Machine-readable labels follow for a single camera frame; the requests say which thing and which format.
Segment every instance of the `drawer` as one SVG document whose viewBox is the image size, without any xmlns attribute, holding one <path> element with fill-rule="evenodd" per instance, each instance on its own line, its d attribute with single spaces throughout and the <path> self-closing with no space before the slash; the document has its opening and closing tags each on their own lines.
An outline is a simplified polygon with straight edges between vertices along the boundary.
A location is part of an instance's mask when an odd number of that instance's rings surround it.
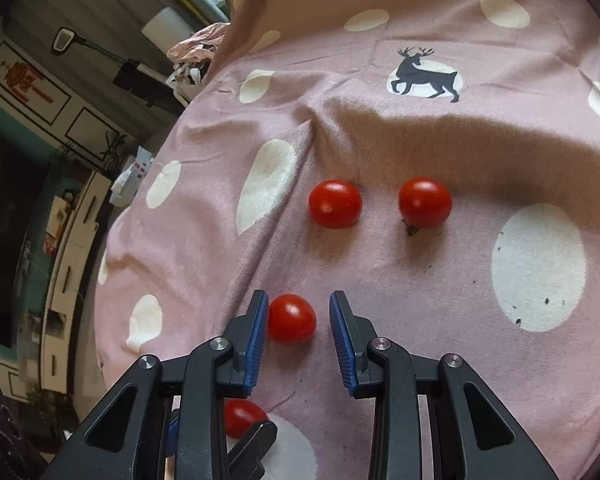
<svg viewBox="0 0 600 480">
<path fill-rule="evenodd" d="M 67 242 L 64 251 L 59 255 L 58 276 L 50 306 L 56 312 L 73 314 L 87 254 L 82 247 Z"/>
<path fill-rule="evenodd" d="M 96 218 L 110 186 L 111 181 L 107 177 L 93 173 L 93 177 L 82 190 L 75 221 L 69 232 L 69 241 L 85 249 L 91 247 L 98 229 Z"/>
<path fill-rule="evenodd" d="M 40 387 L 66 393 L 67 368 L 69 359 L 69 341 L 45 335 L 42 341 L 42 369 Z"/>
</svg>

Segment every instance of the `metal screw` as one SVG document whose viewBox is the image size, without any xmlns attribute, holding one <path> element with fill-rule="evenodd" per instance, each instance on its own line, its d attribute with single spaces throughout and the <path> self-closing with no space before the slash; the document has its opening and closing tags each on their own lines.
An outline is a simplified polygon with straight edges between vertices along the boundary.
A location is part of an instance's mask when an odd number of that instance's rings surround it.
<svg viewBox="0 0 600 480">
<path fill-rule="evenodd" d="M 224 337 L 215 337 L 209 341 L 209 346 L 214 350 L 224 350 L 229 346 L 229 341 Z"/>
<path fill-rule="evenodd" d="M 148 370 L 149 368 L 153 368 L 157 363 L 157 359 L 152 355 L 143 355 L 138 359 L 138 366 Z"/>
<path fill-rule="evenodd" d="M 459 368 L 462 366 L 464 361 L 459 355 L 456 354 L 447 354 L 445 355 L 445 363 L 452 368 Z"/>
<path fill-rule="evenodd" d="M 371 342 L 371 346 L 376 350 L 387 350 L 391 346 L 391 341 L 385 337 L 376 337 Z"/>
</svg>

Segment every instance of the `white cabinet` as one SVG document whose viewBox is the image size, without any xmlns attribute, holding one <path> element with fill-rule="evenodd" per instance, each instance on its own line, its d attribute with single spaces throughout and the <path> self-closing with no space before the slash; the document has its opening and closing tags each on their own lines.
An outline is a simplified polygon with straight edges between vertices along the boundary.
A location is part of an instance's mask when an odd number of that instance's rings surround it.
<svg viewBox="0 0 600 480">
<path fill-rule="evenodd" d="M 92 172 L 58 244 L 46 294 L 40 349 L 40 387 L 62 394 L 68 390 L 71 328 L 84 267 L 93 244 L 96 218 L 111 181 Z"/>
</svg>

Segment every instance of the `drawer handle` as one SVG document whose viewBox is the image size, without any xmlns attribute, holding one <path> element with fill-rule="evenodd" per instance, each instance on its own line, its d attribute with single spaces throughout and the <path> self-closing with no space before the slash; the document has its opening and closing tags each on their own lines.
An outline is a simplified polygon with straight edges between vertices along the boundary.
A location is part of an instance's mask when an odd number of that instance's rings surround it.
<svg viewBox="0 0 600 480">
<path fill-rule="evenodd" d="M 66 292 L 66 286 L 69 284 L 71 278 L 71 265 L 66 266 L 66 276 L 64 277 L 64 283 L 62 284 L 62 293 Z"/>
<path fill-rule="evenodd" d="M 87 214 L 84 216 L 84 220 L 82 221 L 83 224 L 87 223 L 87 219 L 89 218 L 89 215 L 91 214 L 91 210 L 93 209 L 93 206 L 96 203 L 96 197 L 93 196 L 91 198 L 91 203 L 89 204 L 89 208 L 87 209 Z"/>
</svg>

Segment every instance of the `floor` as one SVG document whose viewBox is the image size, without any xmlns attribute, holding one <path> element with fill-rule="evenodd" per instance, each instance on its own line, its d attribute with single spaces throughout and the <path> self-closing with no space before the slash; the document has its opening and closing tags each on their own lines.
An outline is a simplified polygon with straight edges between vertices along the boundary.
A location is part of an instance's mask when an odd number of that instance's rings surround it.
<svg viewBox="0 0 600 480">
<path fill-rule="evenodd" d="M 167 134 L 171 127 L 163 132 L 157 132 L 147 141 L 142 143 L 142 146 L 152 153 L 158 153 L 163 145 Z M 118 215 L 122 212 L 120 209 L 115 209 L 109 218 L 109 226 L 113 224 Z M 78 341 L 75 351 L 75 375 L 74 375 L 74 408 L 80 421 L 89 414 L 107 389 L 102 379 L 98 358 L 96 357 L 95 333 L 93 329 L 93 308 L 95 289 L 98 281 L 98 269 L 100 261 L 104 255 L 105 243 L 101 243 L 99 247 L 93 247 L 93 251 L 97 251 L 96 264 L 91 269 L 87 293 L 84 297 L 84 306 L 82 309 L 82 317 L 80 319 L 80 327 L 78 328 Z"/>
</svg>

